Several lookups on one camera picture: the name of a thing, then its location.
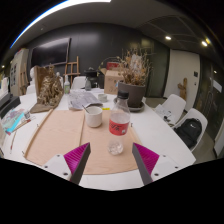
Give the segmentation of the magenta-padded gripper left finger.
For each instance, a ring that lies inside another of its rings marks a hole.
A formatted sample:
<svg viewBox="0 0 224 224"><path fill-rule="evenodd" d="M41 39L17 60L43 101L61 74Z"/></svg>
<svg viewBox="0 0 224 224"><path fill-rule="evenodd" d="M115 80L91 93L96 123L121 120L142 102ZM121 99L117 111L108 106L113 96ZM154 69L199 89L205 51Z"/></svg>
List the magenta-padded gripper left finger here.
<svg viewBox="0 0 224 224"><path fill-rule="evenodd" d="M64 155L55 155L42 168L74 184L79 184L90 152L90 144L85 143Z"/></svg>

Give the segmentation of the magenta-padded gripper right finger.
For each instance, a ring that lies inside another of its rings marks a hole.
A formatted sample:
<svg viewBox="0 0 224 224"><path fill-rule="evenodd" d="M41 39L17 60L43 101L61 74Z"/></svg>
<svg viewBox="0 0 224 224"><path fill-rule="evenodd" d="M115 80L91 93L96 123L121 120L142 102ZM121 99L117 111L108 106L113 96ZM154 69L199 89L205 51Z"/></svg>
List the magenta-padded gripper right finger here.
<svg viewBox="0 0 224 224"><path fill-rule="evenodd" d="M181 166L174 162L169 156L159 155L137 143L134 143L132 146L132 154L136 160L144 185L181 169Z"/></svg>

